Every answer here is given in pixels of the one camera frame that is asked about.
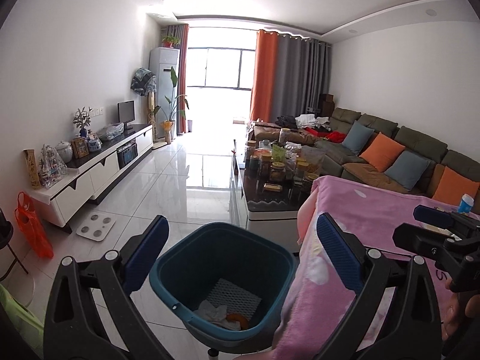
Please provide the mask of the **right hand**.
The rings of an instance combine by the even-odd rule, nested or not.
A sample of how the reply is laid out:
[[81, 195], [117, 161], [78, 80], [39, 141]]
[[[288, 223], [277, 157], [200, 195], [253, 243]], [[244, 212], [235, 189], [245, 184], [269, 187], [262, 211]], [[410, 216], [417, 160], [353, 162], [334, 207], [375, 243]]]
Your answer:
[[446, 341], [452, 336], [461, 322], [461, 316], [467, 318], [479, 317], [479, 295], [472, 295], [469, 297], [465, 306], [461, 306], [459, 302], [459, 294], [454, 293], [448, 302], [446, 314], [442, 322], [442, 340]]

